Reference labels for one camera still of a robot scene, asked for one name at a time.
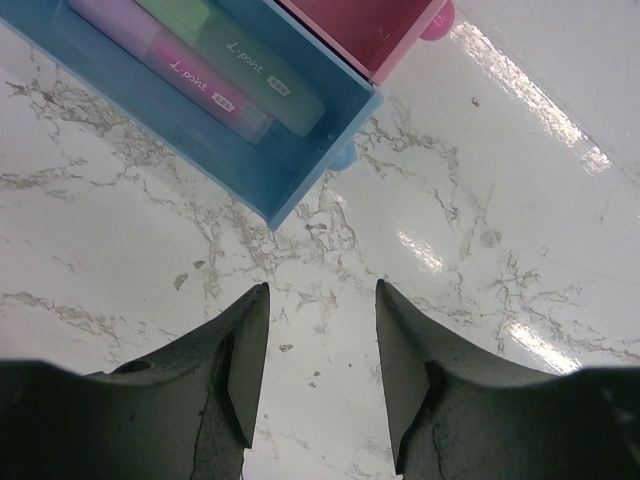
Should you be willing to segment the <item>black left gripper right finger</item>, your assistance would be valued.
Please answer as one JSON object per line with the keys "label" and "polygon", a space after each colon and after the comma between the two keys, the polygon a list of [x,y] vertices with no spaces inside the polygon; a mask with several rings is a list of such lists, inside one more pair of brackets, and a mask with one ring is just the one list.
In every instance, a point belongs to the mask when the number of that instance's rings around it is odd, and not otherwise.
{"label": "black left gripper right finger", "polygon": [[376,286],[395,472],[405,479],[635,479],[639,371],[552,375],[490,353]]}

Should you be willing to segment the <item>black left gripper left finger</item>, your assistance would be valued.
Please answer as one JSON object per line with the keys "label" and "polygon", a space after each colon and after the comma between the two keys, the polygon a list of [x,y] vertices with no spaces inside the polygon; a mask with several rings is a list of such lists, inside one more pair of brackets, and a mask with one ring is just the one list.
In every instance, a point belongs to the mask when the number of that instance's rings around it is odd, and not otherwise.
{"label": "black left gripper left finger", "polygon": [[1,364],[5,479],[237,479],[253,442],[267,284],[112,372]]}

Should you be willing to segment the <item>blue plastic bin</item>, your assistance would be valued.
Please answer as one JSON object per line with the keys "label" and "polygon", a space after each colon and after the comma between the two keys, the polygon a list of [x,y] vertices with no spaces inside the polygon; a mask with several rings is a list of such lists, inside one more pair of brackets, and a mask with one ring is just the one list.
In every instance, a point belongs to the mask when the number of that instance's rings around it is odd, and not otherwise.
{"label": "blue plastic bin", "polygon": [[5,1],[1,20],[278,228],[381,104],[376,88],[273,1],[209,1],[308,82],[326,107],[299,137],[275,117],[253,145],[75,13],[70,1]]}

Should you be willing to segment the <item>pink highlighter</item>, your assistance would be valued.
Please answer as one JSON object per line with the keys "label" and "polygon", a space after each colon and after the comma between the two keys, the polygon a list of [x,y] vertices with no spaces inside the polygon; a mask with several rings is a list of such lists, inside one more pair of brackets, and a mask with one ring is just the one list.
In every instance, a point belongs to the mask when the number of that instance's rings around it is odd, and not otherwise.
{"label": "pink highlighter", "polygon": [[137,2],[70,1],[69,7],[198,107],[256,145],[274,118]]}

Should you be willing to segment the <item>pink plastic bin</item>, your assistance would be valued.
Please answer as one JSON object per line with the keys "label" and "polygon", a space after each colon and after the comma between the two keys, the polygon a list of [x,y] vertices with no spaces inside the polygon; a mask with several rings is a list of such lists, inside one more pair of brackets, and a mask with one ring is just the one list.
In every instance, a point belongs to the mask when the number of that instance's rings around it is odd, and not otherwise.
{"label": "pink plastic bin", "polygon": [[280,4],[376,86],[417,40],[439,40],[455,21],[451,0],[282,0]]}

